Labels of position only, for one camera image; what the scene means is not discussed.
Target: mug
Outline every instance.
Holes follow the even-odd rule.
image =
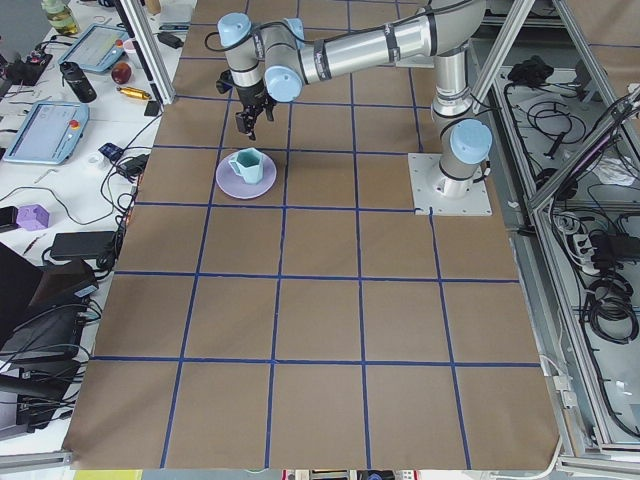
[[[264,162],[262,152],[255,148],[245,148],[235,153],[229,159],[229,165],[234,173],[249,185],[255,185],[262,180]]]

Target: blue circular cap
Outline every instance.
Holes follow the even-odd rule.
[[[473,119],[463,120],[451,132],[451,150],[458,159],[467,165],[482,162],[491,149],[493,136],[482,122]]]
[[[227,13],[218,20],[220,43],[223,47],[235,45],[249,34],[251,20],[244,13]]]
[[[291,102],[302,91],[300,76],[289,67],[274,65],[264,72],[267,90],[278,102]]]

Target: yellow pen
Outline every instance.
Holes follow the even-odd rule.
[[[127,97],[137,98],[139,100],[150,100],[151,99],[151,95],[149,95],[144,90],[140,90],[139,88],[116,87],[116,90],[118,90],[123,95],[126,95]]]

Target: cup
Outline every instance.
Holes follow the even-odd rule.
[[[124,53],[127,54],[127,57],[133,63],[133,66],[136,68],[142,68],[142,64],[140,63],[140,57],[138,57],[138,52],[136,52],[135,47],[133,46],[133,40],[128,39],[122,42],[122,48],[124,48]]]
[[[234,153],[229,159],[233,172],[245,183],[255,185],[262,180],[264,161],[262,152],[255,148],[245,148]]]

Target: purple box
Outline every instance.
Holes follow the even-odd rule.
[[[49,212],[42,205],[25,205],[18,208],[16,223],[30,232],[42,230],[49,226]]]

